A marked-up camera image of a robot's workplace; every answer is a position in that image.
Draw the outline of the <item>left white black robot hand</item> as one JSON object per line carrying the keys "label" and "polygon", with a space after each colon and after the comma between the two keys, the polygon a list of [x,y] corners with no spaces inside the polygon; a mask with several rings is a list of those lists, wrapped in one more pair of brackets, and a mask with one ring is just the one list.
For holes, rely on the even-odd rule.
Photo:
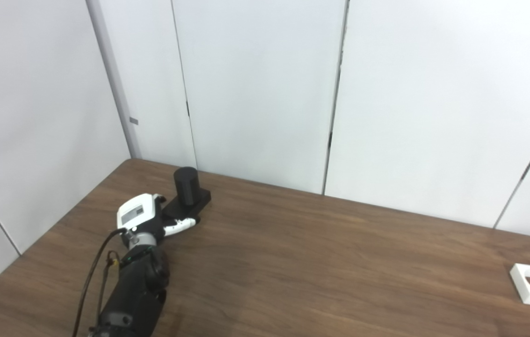
{"label": "left white black robot hand", "polygon": [[164,215],[163,204],[166,200],[160,194],[145,193],[133,197],[119,207],[117,228],[133,233],[152,233],[156,239],[162,239],[196,226],[196,219],[175,219]]}

